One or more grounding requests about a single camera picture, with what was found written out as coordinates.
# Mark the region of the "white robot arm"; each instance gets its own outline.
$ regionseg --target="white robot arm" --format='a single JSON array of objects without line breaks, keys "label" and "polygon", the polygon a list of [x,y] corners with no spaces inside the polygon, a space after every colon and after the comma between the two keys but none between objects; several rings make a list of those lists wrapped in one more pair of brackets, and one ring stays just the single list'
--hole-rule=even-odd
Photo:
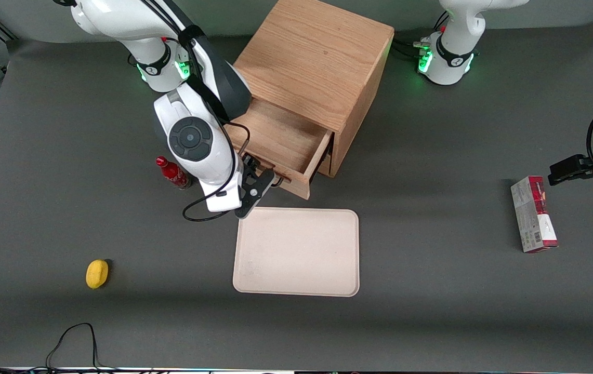
[{"label": "white robot arm", "polygon": [[54,0],[71,7],[78,26],[123,43],[142,79],[158,92],[154,103],[162,137],[178,163],[197,177],[208,210],[247,216],[273,181],[242,162],[223,124],[248,110],[252,95],[239,72],[172,0]]},{"label": "white robot arm", "polygon": [[481,12],[509,9],[529,0],[439,0],[451,15],[446,31],[422,38],[418,47],[426,49],[419,72],[438,85],[453,85],[469,71],[473,50],[486,31]]}]

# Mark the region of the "wooden drawer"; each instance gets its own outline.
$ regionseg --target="wooden drawer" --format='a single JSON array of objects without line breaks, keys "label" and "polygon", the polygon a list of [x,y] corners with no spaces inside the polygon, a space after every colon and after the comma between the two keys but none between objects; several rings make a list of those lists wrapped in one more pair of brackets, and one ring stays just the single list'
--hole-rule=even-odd
[{"label": "wooden drawer", "polygon": [[[253,99],[248,113],[234,122],[251,131],[246,152],[283,177],[283,189],[309,199],[310,182],[328,155],[332,132],[258,99]],[[246,132],[234,126],[225,128],[239,149]]]}]

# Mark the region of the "gray tabletop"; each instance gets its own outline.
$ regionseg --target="gray tabletop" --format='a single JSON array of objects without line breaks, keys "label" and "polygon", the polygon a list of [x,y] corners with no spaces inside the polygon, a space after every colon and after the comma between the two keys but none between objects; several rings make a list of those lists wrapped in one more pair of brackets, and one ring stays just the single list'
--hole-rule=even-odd
[{"label": "gray tabletop", "polygon": [[[246,39],[216,45],[234,59]],[[349,299],[241,294],[238,222],[189,223],[154,164],[158,96],[119,44],[11,45],[0,90],[0,365],[94,324],[106,365],[593,372],[593,180],[548,189],[561,246],[520,250],[510,185],[584,152],[593,25],[488,31],[455,87],[391,57],[339,177],[263,206],[360,216]],[[84,282],[91,260],[114,268]],[[56,365],[90,365],[74,331]]]}]

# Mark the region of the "bottle cap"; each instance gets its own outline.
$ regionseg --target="bottle cap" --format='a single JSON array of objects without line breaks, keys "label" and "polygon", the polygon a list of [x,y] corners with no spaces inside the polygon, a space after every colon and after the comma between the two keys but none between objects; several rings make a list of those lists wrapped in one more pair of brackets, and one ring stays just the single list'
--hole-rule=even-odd
[{"label": "bottle cap", "polygon": [[161,168],[164,168],[169,164],[169,161],[167,161],[165,157],[160,156],[155,159],[155,163],[158,164],[158,166],[160,166]]}]

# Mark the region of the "coca-cola bottle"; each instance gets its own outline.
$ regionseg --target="coca-cola bottle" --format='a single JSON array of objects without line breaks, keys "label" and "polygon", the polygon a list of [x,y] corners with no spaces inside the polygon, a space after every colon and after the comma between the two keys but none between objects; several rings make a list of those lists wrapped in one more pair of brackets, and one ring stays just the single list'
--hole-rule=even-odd
[{"label": "coca-cola bottle", "polygon": [[160,166],[163,175],[176,187],[181,190],[187,190],[192,184],[192,180],[188,173],[184,172],[180,166],[175,163],[171,163],[163,156],[156,158],[155,163]]}]

